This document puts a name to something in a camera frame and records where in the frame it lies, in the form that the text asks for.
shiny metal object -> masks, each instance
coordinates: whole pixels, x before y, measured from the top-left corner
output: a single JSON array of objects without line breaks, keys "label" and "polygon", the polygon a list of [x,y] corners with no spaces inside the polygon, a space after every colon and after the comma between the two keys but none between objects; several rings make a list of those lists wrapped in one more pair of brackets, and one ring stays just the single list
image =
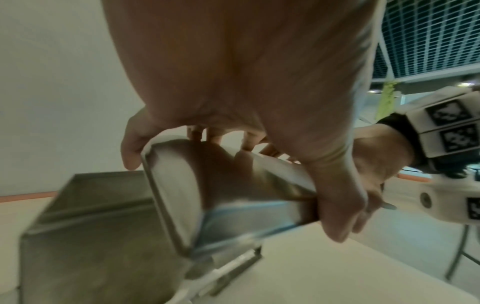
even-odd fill
[{"label": "shiny metal object", "polygon": [[21,303],[195,301],[259,261],[262,238],[318,219],[298,165],[178,138],[143,165],[67,183],[21,238]]},{"label": "shiny metal object", "polygon": [[315,187],[297,164],[168,138],[144,153],[143,167],[172,244],[190,259],[319,219]]}]

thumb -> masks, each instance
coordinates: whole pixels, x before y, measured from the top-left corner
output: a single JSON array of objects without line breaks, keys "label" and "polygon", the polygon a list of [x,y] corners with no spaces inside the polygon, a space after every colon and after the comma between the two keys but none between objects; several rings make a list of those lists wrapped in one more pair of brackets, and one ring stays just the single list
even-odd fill
[{"label": "thumb", "polygon": [[368,201],[351,153],[334,161],[318,159],[301,163],[317,190],[323,230],[332,240],[344,242]]},{"label": "thumb", "polygon": [[146,108],[130,117],[120,145],[121,158],[125,168],[137,169],[142,163],[140,154],[145,145],[164,130],[154,123]]}]

human hand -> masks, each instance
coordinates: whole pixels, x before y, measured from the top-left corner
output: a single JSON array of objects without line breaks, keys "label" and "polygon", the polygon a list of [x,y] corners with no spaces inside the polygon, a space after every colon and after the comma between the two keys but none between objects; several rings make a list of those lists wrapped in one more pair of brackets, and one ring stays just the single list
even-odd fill
[{"label": "human hand", "polygon": [[[271,157],[283,155],[271,143],[259,153]],[[378,124],[354,129],[352,155],[362,187],[368,195],[368,205],[358,216],[352,228],[354,233],[359,233],[372,214],[384,203],[382,184],[395,176],[403,167],[410,165],[414,152],[402,134],[387,125]],[[296,162],[297,160],[289,157],[288,161]]]},{"label": "human hand", "polygon": [[385,0],[103,0],[116,50],[145,102],[121,144],[127,169],[163,130],[212,141],[267,134],[311,175],[327,235],[343,241],[366,205],[353,121],[370,85]]}]

metal ceiling grille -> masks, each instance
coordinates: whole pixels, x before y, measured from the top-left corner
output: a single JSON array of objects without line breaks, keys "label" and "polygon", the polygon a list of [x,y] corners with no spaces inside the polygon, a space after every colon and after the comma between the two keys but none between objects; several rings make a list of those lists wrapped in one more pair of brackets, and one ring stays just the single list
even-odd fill
[{"label": "metal ceiling grille", "polygon": [[[396,78],[480,62],[480,0],[394,0],[382,31]],[[384,64],[377,49],[374,78]]]}]

metal leg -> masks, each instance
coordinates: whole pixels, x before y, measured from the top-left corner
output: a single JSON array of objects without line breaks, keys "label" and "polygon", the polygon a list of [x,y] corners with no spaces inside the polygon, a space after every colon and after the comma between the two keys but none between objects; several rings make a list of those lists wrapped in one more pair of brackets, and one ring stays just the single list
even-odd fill
[{"label": "metal leg", "polygon": [[465,245],[467,244],[467,237],[469,235],[470,226],[464,225],[463,226],[463,234],[461,236],[460,244],[458,245],[458,250],[456,251],[456,255],[453,258],[453,261],[448,268],[448,271],[445,274],[445,279],[450,282],[452,280],[452,276],[459,265],[460,258],[464,254]]}]

